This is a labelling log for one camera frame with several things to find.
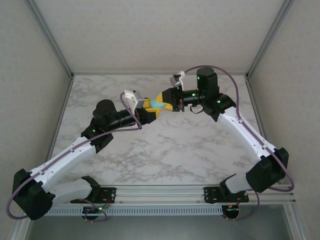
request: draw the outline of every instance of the blue object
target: blue object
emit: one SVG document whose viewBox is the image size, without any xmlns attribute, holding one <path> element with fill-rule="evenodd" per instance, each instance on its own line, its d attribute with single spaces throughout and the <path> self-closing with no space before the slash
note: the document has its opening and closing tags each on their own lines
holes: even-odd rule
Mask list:
<svg viewBox="0 0 320 240">
<path fill-rule="evenodd" d="M 165 107 L 165 104 L 163 103 L 160 103 L 160 102 L 157 102 L 155 98 L 152 98 L 150 100 L 150 106 L 153 108 L 153 109 L 163 109 Z"/>
</svg>

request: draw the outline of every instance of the marble surface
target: marble surface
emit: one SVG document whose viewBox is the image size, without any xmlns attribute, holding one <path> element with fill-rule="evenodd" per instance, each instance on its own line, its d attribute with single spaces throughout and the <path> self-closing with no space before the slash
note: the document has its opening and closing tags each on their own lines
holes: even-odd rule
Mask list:
<svg viewBox="0 0 320 240">
<path fill-rule="evenodd" d="M 256 128 L 257 123 L 243 76 L 234 76 L 240 94 L 240 110 Z M 196 88 L 196 77 L 184 79 L 184 89 Z M 219 77 L 220 91 L 235 99 L 227 76 Z M 119 95 L 137 90 L 156 97 L 170 88 L 166 75 L 78 75 L 75 77 L 53 156 L 69 146 L 89 125 L 96 104 L 103 99 L 123 109 Z M 246 172 L 253 165 L 233 136 L 205 113 L 162 111 L 142 130 L 113 134 L 111 143 L 96 157 L 79 164 L 63 182 L 90 175 L 101 185 L 218 184 L 224 178 Z"/>
</svg>

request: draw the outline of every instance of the white marble table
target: white marble table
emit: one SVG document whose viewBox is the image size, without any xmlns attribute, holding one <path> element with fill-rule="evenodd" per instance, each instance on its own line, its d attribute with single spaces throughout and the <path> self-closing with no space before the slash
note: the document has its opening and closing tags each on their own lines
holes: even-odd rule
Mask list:
<svg viewBox="0 0 320 240">
<path fill-rule="evenodd" d="M 240 110 L 256 128 L 257 123 L 245 80 L 234 76 L 239 86 Z M 196 88 L 196 76 L 184 79 L 185 90 Z M 227 76 L 219 77 L 220 91 L 235 99 Z M 123 109 L 123 90 L 156 97 L 170 88 L 166 75 L 78 75 L 63 116 L 53 156 L 69 146 L 89 125 L 96 104 L 103 99 Z M 245 172 L 253 165 L 233 136 L 205 113 L 162 111 L 142 130 L 119 132 L 96 157 L 79 164 L 63 182 L 90 175 L 101 185 L 198 185 L 218 184 L 224 178 Z"/>
</svg>

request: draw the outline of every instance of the white ceiling panel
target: white ceiling panel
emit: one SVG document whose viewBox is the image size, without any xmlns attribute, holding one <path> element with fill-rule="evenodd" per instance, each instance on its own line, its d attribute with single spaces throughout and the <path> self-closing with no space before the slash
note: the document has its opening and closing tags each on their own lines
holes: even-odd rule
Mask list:
<svg viewBox="0 0 320 240">
<path fill-rule="evenodd" d="M 283 0 L 37 0 L 75 73 L 246 72 Z"/>
</svg>

